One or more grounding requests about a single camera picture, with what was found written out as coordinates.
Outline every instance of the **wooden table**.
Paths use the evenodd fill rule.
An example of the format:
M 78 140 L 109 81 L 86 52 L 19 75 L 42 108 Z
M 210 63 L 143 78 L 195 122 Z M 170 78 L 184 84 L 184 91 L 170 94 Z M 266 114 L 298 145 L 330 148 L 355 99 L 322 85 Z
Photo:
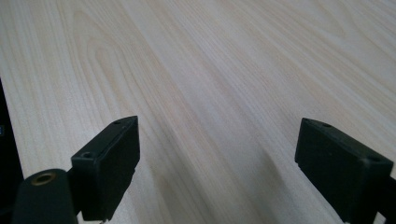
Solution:
M 301 118 L 396 161 L 395 71 L 390 0 L 0 2 L 25 177 L 139 116 L 111 223 L 341 223 L 294 162 Z

